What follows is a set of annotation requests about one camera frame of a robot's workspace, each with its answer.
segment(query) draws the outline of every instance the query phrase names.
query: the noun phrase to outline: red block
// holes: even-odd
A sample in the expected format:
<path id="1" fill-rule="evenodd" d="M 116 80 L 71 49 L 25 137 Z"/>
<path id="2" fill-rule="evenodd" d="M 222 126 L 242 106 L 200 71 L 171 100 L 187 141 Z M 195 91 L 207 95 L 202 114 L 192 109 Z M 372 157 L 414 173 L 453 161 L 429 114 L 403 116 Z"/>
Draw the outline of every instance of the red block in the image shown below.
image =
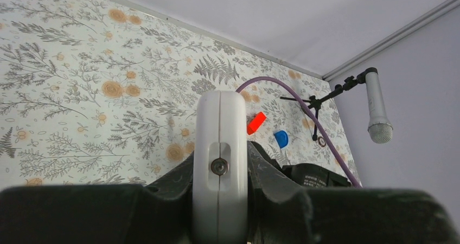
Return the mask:
<path id="1" fill-rule="evenodd" d="M 247 125 L 247 134 L 254 134 L 266 118 L 267 117 L 262 112 L 255 115 L 255 118 Z"/>

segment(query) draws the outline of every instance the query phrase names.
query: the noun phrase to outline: floral wallpaper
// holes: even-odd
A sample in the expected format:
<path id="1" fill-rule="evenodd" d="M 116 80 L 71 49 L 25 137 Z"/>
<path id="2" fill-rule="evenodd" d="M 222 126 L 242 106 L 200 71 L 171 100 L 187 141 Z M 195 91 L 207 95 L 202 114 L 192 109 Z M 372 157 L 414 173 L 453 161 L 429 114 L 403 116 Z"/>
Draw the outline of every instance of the floral wallpaper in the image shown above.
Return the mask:
<path id="1" fill-rule="evenodd" d="M 329 84 L 107 0 L 0 0 L 0 188 L 148 184 L 195 144 L 196 106 L 210 90 L 261 75 L 304 98 Z M 260 82 L 242 93 L 267 120 L 249 140 L 281 165 L 315 163 L 343 174 L 311 140 L 313 123 L 287 92 Z M 354 174 L 333 101 L 320 121 Z M 285 130 L 280 149 L 273 133 Z"/>

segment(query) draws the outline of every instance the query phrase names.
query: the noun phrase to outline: microphone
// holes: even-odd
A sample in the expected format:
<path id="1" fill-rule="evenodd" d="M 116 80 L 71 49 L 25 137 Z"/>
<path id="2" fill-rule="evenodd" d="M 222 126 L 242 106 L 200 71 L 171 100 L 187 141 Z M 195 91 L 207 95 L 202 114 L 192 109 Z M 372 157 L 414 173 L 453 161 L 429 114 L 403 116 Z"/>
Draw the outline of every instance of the microphone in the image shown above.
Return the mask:
<path id="1" fill-rule="evenodd" d="M 367 99 L 369 104 L 369 132 L 370 138 L 377 144 L 385 144 L 393 138 L 393 126 L 387 118 L 384 98 L 380 88 L 379 75 L 376 68 L 365 71 Z"/>

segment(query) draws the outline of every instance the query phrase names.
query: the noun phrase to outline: microphone stand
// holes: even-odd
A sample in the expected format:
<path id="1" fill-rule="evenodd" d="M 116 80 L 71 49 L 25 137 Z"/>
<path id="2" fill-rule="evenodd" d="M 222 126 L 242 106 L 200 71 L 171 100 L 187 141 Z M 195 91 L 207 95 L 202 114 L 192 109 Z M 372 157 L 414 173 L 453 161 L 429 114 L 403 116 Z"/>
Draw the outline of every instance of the microphone stand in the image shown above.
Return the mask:
<path id="1" fill-rule="evenodd" d="M 368 74 L 369 72 L 377 72 L 377 69 L 374 68 L 374 67 L 367 68 L 364 72 L 360 73 L 356 77 L 356 79 L 355 79 L 354 76 L 350 76 L 350 77 L 346 78 L 345 79 L 345 84 L 343 84 L 343 85 L 340 85 L 340 84 L 335 85 L 333 91 L 331 91 L 329 94 L 327 94 L 326 96 L 324 96 L 324 97 L 322 97 L 320 99 L 317 99 L 316 96 L 313 95 L 313 96 L 309 97 L 309 100 L 303 99 L 302 101 L 306 102 L 306 103 L 310 103 L 308 108 L 309 109 L 312 109 L 312 108 L 315 109 L 315 118 L 318 119 L 318 115 L 319 115 L 319 112 L 320 112 L 320 109 L 321 109 L 321 104 L 323 102 L 342 94 L 344 91 L 349 91 L 350 89 L 354 88 L 358 84 L 366 83 L 366 74 Z M 294 99 L 294 98 L 287 98 L 287 97 L 280 97 L 280 98 L 284 99 L 284 100 L 296 101 L 296 99 Z M 313 139 L 313 141 L 318 140 L 318 128 L 316 127 L 316 124 L 315 124 L 315 128 L 314 128 L 314 131 L 313 131 L 313 136 L 311 138 Z"/>

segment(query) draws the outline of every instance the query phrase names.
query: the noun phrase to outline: blue object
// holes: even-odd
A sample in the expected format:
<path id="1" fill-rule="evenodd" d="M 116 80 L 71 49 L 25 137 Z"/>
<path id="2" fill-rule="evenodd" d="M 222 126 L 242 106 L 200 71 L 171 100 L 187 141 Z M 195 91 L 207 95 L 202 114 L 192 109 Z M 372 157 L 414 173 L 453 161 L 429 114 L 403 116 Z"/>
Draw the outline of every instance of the blue object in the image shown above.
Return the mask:
<path id="1" fill-rule="evenodd" d="M 286 133 L 286 131 L 281 130 L 279 132 L 276 132 L 274 134 L 274 138 L 276 139 L 276 142 L 278 143 L 279 148 L 282 149 L 282 148 L 284 148 L 285 146 L 288 145 L 289 137 L 288 137 L 288 133 Z"/>

